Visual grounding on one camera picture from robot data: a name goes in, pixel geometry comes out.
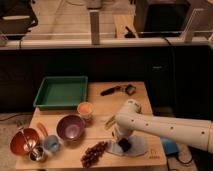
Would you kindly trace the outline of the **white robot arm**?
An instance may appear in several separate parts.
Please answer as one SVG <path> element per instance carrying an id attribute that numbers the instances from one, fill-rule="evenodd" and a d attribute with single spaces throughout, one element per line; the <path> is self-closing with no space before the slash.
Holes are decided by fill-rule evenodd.
<path id="1" fill-rule="evenodd" d="M 117 139 L 142 131 L 213 154 L 213 121 L 140 114 L 140 104 L 128 99 L 115 115 Z"/>

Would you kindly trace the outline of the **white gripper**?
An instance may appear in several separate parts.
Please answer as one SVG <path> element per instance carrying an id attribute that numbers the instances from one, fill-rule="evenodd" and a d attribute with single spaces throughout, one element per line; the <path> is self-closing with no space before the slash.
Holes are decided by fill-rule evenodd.
<path id="1" fill-rule="evenodd" d="M 132 135 L 133 131 L 124 128 L 120 125 L 115 125 L 112 131 L 112 135 L 116 142 L 120 142 L 123 139 L 128 139 Z"/>

